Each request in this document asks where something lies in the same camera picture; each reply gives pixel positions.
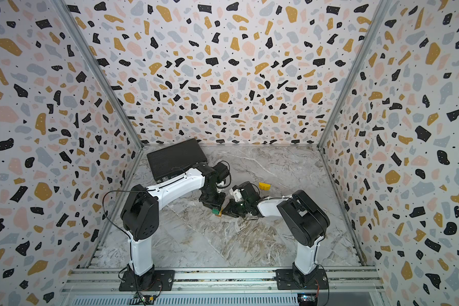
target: marble floor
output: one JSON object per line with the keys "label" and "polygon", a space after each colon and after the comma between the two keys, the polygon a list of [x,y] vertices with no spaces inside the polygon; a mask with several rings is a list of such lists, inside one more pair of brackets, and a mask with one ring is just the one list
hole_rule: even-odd
{"label": "marble floor", "polygon": [[[331,225],[317,254],[324,266],[358,266],[350,233],[316,149],[304,146],[201,146],[208,164],[231,165],[231,187],[245,181],[271,184],[262,195],[288,195],[304,190],[328,215]],[[148,160],[142,157],[131,186],[154,184]],[[198,201],[200,191],[186,194],[160,211],[153,236],[153,262],[158,267],[291,266],[296,241],[282,218],[245,221],[218,217]],[[226,202],[230,197],[226,192]],[[119,215],[115,223],[122,226]],[[92,268],[121,268],[129,258],[126,236],[111,227],[95,253]]]}

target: patterned wall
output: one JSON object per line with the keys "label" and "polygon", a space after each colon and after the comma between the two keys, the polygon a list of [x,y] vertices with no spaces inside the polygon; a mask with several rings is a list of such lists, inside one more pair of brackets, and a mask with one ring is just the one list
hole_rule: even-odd
{"label": "patterned wall", "polygon": [[377,0],[67,0],[144,143],[312,144]]}
{"label": "patterned wall", "polygon": [[136,151],[52,5],[0,2],[0,304],[54,303]]}
{"label": "patterned wall", "polygon": [[459,306],[459,1],[393,1],[324,148],[394,305]]}

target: black device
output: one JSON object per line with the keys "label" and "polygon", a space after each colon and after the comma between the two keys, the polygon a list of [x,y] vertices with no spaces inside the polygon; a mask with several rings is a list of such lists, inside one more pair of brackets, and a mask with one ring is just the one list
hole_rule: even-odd
{"label": "black device", "polygon": [[208,161],[195,138],[148,153],[146,157],[157,183],[186,172],[196,163]]}

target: black speckle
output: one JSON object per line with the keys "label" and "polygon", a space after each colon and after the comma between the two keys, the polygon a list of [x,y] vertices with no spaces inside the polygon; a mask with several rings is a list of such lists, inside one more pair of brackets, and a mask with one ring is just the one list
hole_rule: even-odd
{"label": "black speckle", "polygon": [[441,164],[450,164],[449,160],[447,159],[447,153],[445,151],[438,150],[437,158]]}
{"label": "black speckle", "polygon": [[7,140],[1,141],[0,142],[0,151],[10,149],[14,146],[14,139],[9,138]]}

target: black cable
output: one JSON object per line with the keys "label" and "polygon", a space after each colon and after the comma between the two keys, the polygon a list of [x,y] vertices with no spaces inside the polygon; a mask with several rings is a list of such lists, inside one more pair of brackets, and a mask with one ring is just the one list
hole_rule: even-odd
{"label": "black cable", "polygon": [[255,185],[254,183],[251,183],[253,186],[255,186],[255,188],[257,188],[257,191],[258,191],[258,197],[260,197],[260,188],[257,187],[257,185]]}
{"label": "black cable", "polygon": [[328,274],[326,274],[326,270],[324,269],[324,267],[320,264],[317,264],[317,266],[320,266],[323,269],[324,276],[326,277],[326,282],[328,283],[328,296],[326,297],[326,303],[323,304],[323,306],[326,306],[326,304],[328,304],[328,302],[330,301],[330,280],[328,279]]}

